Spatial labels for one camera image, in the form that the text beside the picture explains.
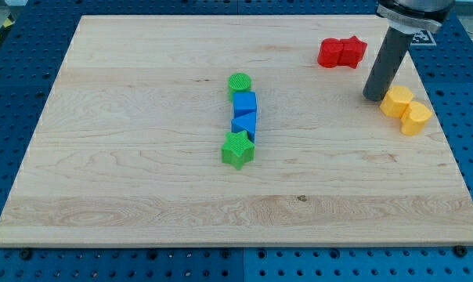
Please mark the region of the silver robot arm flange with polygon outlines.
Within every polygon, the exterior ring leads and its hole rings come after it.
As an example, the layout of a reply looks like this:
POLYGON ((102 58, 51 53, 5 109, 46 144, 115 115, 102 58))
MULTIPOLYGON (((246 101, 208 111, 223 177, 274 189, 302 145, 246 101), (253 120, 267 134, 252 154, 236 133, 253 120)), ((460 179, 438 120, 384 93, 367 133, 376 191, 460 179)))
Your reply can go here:
POLYGON ((376 13, 404 34, 437 33, 454 5, 454 0, 379 0, 376 13))

